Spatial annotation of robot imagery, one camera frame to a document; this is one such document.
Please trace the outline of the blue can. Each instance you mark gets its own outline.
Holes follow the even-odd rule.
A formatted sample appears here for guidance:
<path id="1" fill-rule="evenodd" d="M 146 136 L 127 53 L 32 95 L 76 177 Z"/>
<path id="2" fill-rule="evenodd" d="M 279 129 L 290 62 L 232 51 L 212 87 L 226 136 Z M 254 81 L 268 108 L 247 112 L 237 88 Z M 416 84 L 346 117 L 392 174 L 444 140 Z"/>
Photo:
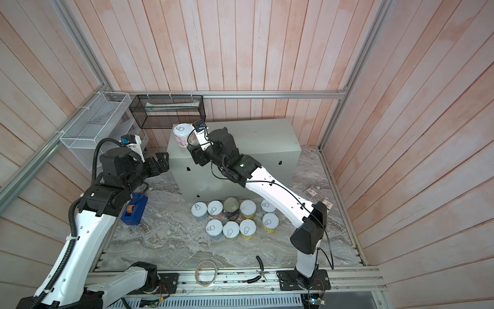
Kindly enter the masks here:
<path id="1" fill-rule="evenodd" d="M 206 233 L 209 238 L 219 240 L 223 236 L 223 224 L 220 220 L 210 220 L 206 226 Z"/>

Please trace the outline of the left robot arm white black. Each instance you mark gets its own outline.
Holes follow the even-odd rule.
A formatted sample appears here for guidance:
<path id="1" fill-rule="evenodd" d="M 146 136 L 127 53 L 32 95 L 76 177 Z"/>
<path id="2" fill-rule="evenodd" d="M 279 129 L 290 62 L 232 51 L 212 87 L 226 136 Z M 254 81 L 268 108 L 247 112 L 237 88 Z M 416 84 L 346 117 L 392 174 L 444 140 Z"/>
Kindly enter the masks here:
<path id="1" fill-rule="evenodd" d="M 154 264 L 136 262 L 107 283 L 85 287 L 100 247 L 132 193 L 148 178 L 169 170 L 169 154 L 145 158 L 138 135 L 102 139 L 92 162 L 90 187 L 69 207 L 69 236 L 43 284 L 18 308 L 107 308 L 129 293 L 160 289 Z"/>

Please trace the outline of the pink labelled can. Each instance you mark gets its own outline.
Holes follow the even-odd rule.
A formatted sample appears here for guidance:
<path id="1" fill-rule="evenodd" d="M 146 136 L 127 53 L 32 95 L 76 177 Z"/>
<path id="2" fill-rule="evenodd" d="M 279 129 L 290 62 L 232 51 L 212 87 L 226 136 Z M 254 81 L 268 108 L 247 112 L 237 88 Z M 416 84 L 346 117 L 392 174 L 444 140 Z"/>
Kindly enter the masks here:
<path id="1" fill-rule="evenodd" d="M 192 125 L 188 123 L 178 124 L 172 129 L 177 144 L 182 148 L 186 148 L 189 145 L 188 138 L 192 131 Z"/>

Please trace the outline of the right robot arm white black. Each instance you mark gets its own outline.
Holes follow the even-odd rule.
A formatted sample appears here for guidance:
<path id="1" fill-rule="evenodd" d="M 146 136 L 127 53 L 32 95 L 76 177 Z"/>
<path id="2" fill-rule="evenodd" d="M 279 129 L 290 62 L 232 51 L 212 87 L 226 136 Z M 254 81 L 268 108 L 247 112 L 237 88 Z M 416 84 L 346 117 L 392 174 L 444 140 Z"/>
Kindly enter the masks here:
<path id="1" fill-rule="evenodd" d="M 239 152 L 233 136 L 224 127 L 209 131 L 203 121 L 192 125 L 196 140 L 188 142 L 194 163 L 205 166 L 210 163 L 222 174 L 220 180 L 229 180 L 258 194 L 279 210 L 295 227 L 290 236 L 297 250 L 297 264 L 292 272 L 285 272 L 287 283 L 309 290 L 318 281 L 319 250 L 326 231 L 328 208 L 322 202 L 312 203 L 294 193 L 276 180 L 256 159 Z"/>

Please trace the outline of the yellow labelled can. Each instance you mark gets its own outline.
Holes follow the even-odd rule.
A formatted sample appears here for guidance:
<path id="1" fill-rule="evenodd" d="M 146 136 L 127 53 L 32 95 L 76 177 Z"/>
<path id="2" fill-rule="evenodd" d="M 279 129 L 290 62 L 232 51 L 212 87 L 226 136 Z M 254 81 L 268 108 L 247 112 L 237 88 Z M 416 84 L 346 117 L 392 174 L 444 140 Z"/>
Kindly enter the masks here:
<path id="1" fill-rule="evenodd" d="M 262 228 L 268 234 L 273 234 L 279 226 L 279 218 L 274 213 L 267 213 L 262 217 Z"/>

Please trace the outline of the teal labelled can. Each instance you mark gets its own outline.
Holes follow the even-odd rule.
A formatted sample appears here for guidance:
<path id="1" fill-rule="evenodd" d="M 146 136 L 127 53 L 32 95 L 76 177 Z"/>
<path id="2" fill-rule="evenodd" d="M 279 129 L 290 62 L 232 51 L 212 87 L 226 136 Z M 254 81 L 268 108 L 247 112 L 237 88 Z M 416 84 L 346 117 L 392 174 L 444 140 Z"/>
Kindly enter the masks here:
<path id="1" fill-rule="evenodd" d="M 198 221 L 205 221 L 208 218 L 208 207 L 204 202 L 197 202 L 191 207 L 193 217 Z"/>

